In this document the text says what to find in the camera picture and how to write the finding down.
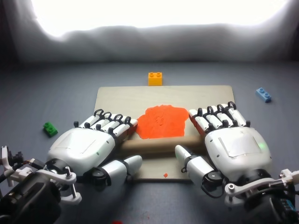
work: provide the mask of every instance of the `orange lego brick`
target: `orange lego brick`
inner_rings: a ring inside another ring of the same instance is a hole
[[[149,86],[151,85],[162,85],[162,72],[149,73]]]

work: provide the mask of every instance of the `lego brick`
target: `lego brick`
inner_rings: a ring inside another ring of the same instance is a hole
[[[265,101],[265,103],[271,101],[271,95],[264,88],[257,89],[256,95],[259,96],[263,101]]]
[[[50,137],[58,133],[57,129],[50,122],[45,123],[43,129]]]
[[[162,72],[149,73],[149,86],[162,85]]]

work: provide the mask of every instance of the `dark tabletop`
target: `dark tabletop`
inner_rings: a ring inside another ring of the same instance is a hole
[[[24,158],[45,161],[53,142],[93,113],[101,86],[147,85],[150,71],[163,72],[163,85],[230,85],[245,119],[266,140],[274,178],[282,169],[299,169],[299,63],[105,63],[31,65],[0,69],[0,144]],[[272,102],[255,90],[264,87]],[[50,121],[59,133],[42,131]],[[136,183],[107,188],[76,184],[78,206],[62,205],[60,223],[228,224],[240,223],[242,209],[231,212],[224,198],[211,199],[191,183]],[[2,193],[9,191],[1,184]]]

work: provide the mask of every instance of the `flattened orange clay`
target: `flattened orange clay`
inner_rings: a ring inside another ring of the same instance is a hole
[[[148,108],[138,118],[136,132],[142,139],[184,136],[185,121],[189,118],[184,108],[161,105]]]

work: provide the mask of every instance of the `cutting board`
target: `cutting board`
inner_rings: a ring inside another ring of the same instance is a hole
[[[121,113],[137,119],[147,108],[157,105],[197,110],[199,107],[227,104],[228,101],[234,101],[234,95],[231,86],[227,85],[101,87],[98,90],[94,110],[103,109],[105,112]],[[185,122],[186,135],[199,135],[190,120]],[[130,139],[140,137],[134,133]],[[188,179],[186,173],[181,173],[181,168],[175,156],[145,159],[135,179],[166,181]]]

